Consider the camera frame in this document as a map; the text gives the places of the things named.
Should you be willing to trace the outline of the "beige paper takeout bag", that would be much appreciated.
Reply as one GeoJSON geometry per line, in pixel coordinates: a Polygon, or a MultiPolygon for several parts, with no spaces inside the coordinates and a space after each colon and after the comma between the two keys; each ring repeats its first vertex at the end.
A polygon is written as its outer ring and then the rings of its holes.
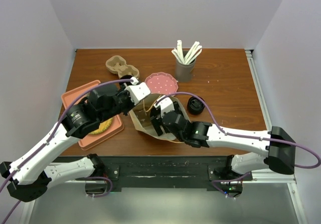
{"type": "Polygon", "coordinates": [[[162,141],[172,142],[172,143],[181,143],[172,133],[166,133],[163,127],[160,127],[162,134],[158,136],[152,122],[150,121],[151,114],[159,114],[160,109],[155,109],[155,102],[163,97],[164,94],[152,93],[141,101],[137,106],[135,106],[130,112],[129,115],[133,122],[135,129],[139,132],[145,133],[152,136],[155,139],[162,141]]]}

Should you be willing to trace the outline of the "stack of black cups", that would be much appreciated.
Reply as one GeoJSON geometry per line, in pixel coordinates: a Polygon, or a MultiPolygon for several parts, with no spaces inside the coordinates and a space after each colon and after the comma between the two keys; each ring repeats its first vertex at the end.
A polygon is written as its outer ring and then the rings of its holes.
{"type": "MultiPolygon", "coordinates": [[[[124,79],[132,79],[133,78],[133,76],[132,75],[124,75],[124,76],[122,76],[121,78],[120,78],[120,80],[124,80],[124,79]]],[[[133,83],[132,83],[132,81],[127,81],[127,82],[121,82],[121,83],[119,83],[119,85],[121,86],[121,85],[133,85],[133,83]]]]}

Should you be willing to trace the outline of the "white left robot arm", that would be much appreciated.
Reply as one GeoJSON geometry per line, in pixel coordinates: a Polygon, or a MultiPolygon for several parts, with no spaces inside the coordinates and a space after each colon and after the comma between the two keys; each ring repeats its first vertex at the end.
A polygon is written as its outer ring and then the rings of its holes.
{"type": "Polygon", "coordinates": [[[66,108],[49,133],[24,156],[13,162],[1,163],[1,176],[5,178],[1,189],[7,188],[11,197],[30,202],[48,189],[78,178],[104,180],[105,165],[96,154],[78,161],[54,165],[52,162],[67,148],[97,130],[100,124],[120,113],[128,114],[150,95],[144,84],[107,87],[106,82],[88,89],[66,108]]]}

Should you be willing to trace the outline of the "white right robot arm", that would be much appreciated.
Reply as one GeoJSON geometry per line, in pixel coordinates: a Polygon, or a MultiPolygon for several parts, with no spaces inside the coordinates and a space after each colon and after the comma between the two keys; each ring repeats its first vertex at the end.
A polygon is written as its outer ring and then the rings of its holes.
{"type": "Polygon", "coordinates": [[[158,136],[173,134],[176,139],[194,147],[227,147],[246,151],[231,156],[219,171],[222,177],[235,180],[240,175],[260,169],[270,169],[284,175],[294,174],[294,140],[281,127],[270,131],[244,131],[218,128],[208,122],[189,121],[180,110],[162,114],[153,108],[149,115],[158,136]]]}

